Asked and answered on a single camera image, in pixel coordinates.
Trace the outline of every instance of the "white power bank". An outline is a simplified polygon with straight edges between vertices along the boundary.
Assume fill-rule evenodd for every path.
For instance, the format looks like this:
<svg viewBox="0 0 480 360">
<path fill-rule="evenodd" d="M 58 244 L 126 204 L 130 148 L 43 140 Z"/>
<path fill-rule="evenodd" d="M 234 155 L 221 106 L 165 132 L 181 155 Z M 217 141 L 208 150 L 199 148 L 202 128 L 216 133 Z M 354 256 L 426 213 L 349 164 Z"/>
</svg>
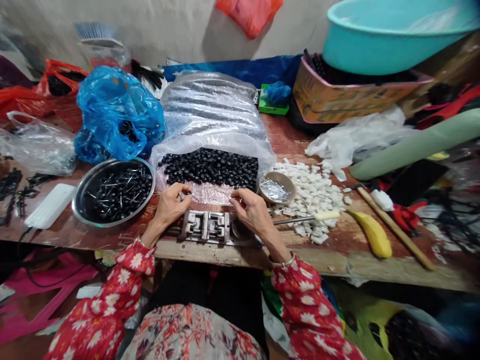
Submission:
<svg viewBox="0 0 480 360">
<path fill-rule="evenodd" d="M 40 205 L 25 220 L 35 229 L 48 229 L 74 198 L 75 186 L 60 183 L 53 188 Z"/>
</svg>

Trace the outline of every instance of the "screwdriver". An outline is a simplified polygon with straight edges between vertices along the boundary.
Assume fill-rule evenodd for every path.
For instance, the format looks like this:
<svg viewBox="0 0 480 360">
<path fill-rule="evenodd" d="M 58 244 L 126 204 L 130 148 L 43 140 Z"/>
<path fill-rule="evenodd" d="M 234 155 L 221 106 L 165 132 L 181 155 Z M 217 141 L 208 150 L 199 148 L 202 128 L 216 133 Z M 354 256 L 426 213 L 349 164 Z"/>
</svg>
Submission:
<svg viewBox="0 0 480 360">
<path fill-rule="evenodd" d="M 273 225 L 282 225 L 282 224 L 290 224 L 290 223 L 299 223 L 302 221 L 322 221 L 328 219 L 336 219 L 340 217 L 340 212 L 338 211 L 324 211 L 324 212 L 317 212 L 314 216 L 307 216 L 307 217 L 299 217 L 295 219 L 289 220 L 281 220 L 281 221 L 274 221 Z"/>
</svg>

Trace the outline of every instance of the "red shopping bag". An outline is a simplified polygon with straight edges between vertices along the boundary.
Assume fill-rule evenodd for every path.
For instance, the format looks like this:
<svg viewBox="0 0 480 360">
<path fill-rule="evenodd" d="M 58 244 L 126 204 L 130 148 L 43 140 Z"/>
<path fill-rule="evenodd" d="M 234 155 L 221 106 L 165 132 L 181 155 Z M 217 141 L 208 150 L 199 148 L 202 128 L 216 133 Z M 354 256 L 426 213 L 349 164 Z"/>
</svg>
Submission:
<svg viewBox="0 0 480 360">
<path fill-rule="evenodd" d="M 82 127 L 82 111 L 77 105 L 77 93 L 80 83 L 62 75 L 62 72 L 77 72 L 88 76 L 88 72 L 81 67 L 66 62 L 47 59 L 45 61 L 46 71 L 43 74 L 37 91 L 47 100 L 51 109 L 76 133 Z M 54 96 L 50 92 L 49 77 L 54 76 L 71 88 L 71 91 L 64 96 Z"/>
<path fill-rule="evenodd" d="M 215 7 L 255 39 L 284 4 L 284 0 L 217 0 Z"/>
<path fill-rule="evenodd" d="M 6 87 L 0 90 L 0 119 L 9 121 L 7 113 L 18 111 L 38 119 L 52 115 L 52 108 L 36 89 L 23 86 Z"/>
</svg>

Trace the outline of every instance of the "floral clothing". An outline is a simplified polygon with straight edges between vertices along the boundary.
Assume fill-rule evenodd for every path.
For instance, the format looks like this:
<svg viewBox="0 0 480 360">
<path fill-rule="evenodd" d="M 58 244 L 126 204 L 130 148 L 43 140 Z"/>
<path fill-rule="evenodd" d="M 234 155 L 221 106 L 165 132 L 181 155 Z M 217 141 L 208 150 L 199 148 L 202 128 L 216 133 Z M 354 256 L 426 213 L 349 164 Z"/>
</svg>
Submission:
<svg viewBox="0 0 480 360">
<path fill-rule="evenodd" d="M 124 322 L 138 309 L 142 277 L 154 272 L 154 251 L 138 239 L 93 299 L 82 299 L 53 338 L 45 359 L 114 359 Z M 364 359 L 343 339 L 340 318 L 321 290 L 321 277 L 295 255 L 273 268 L 283 303 L 291 359 Z M 213 311 L 196 304 L 167 305 L 147 314 L 122 359 L 265 359 L 258 342 Z"/>
</svg>

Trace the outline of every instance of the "hand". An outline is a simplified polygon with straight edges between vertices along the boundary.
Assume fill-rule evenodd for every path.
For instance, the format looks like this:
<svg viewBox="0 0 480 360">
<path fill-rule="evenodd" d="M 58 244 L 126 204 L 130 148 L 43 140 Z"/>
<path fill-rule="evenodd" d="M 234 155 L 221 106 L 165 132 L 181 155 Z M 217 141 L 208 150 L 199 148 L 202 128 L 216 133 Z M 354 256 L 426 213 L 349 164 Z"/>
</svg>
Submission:
<svg viewBox="0 0 480 360">
<path fill-rule="evenodd" d="M 192 203 L 192 195 L 187 195 L 183 201 L 180 201 L 180 193 L 191 191 L 190 186 L 176 182 L 161 193 L 155 216 L 141 237 L 141 241 L 146 246 L 154 247 L 165 229 L 187 211 Z"/>
<path fill-rule="evenodd" d="M 265 201 L 248 189 L 238 189 L 231 193 L 230 203 L 236 210 L 238 219 L 263 241 L 272 260 L 287 263 L 292 254 L 282 240 L 280 232 L 270 218 Z"/>
</svg>

